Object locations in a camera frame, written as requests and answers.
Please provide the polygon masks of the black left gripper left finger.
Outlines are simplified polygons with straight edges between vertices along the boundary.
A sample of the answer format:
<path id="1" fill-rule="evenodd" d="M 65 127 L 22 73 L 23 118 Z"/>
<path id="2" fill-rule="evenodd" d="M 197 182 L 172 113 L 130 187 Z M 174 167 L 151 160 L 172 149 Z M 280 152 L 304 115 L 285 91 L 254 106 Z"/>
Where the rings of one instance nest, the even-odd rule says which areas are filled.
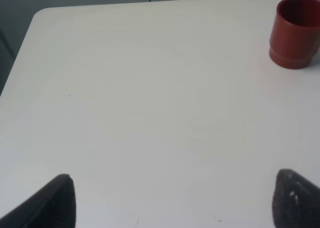
<path id="1" fill-rule="evenodd" d="M 59 174 L 0 219 L 2 228 L 74 228 L 76 194 L 72 178 Z"/>

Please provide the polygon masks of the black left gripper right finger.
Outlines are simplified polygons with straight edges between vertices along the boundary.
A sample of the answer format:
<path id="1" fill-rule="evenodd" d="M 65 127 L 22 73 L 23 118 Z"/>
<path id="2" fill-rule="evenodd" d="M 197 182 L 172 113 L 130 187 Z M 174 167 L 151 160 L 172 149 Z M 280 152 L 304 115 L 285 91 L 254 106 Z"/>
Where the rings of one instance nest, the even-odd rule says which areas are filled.
<path id="1" fill-rule="evenodd" d="M 280 169 L 272 197 L 276 228 L 318 228 L 320 188 L 292 169 Z"/>

